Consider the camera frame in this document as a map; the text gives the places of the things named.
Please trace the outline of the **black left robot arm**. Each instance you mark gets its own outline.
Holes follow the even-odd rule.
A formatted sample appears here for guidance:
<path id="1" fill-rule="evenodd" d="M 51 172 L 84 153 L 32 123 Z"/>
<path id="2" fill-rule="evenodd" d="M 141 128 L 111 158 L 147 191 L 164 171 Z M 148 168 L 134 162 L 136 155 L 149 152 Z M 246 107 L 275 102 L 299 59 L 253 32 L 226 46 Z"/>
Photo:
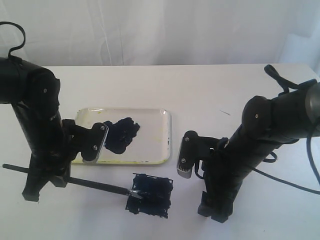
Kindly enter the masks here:
<path id="1" fill-rule="evenodd" d="M 59 112 L 60 88 L 60 80 L 45 67 L 20 58 L 0 59 L 0 102 L 12 106 L 31 150 L 22 191 L 26 201 L 39 201 L 48 182 L 67 185 L 74 155 Z"/>

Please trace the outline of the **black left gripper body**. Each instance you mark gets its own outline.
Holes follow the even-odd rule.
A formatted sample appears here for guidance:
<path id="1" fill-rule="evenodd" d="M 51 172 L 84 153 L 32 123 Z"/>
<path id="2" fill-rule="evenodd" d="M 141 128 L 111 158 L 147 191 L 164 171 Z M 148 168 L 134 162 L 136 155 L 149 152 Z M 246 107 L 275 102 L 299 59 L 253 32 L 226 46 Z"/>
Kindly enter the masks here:
<path id="1" fill-rule="evenodd" d="M 27 120 L 27 142 L 31 149 L 29 174 L 50 177 L 54 170 L 71 163 L 77 156 L 73 143 L 71 119 L 30 118 Z"/>

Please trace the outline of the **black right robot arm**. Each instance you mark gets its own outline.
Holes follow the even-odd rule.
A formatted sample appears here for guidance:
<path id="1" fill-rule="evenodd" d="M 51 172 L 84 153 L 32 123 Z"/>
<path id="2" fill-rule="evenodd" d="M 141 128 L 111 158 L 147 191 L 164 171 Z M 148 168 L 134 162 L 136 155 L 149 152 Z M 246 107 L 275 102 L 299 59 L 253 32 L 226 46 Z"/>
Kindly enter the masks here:
<path id="1" fill-rule="evenodd" d="M 241 125 L 220 140 L 202 165 L 206 191 L 198 214 L 224 223 L 243 180 L 275 149 L 320 135 L 320 84 L 279 95 L 254 96 L 245 105 Z"/>

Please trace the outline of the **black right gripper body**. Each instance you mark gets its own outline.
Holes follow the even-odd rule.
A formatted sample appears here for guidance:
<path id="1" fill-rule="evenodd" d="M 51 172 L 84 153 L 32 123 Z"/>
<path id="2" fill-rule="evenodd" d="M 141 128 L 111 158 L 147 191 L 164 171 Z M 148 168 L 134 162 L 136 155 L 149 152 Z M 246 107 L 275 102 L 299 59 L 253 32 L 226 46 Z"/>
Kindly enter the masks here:
<path id="1" fill-rule="evenodd" d="M 200 136 L 199 142 L 202 178 L 205 192 L 212 197 L 214 213 L 233 209 L 243 179 L 250 172 L 246 167 L 250 139 L 247 136 L 229 139 Z"/>

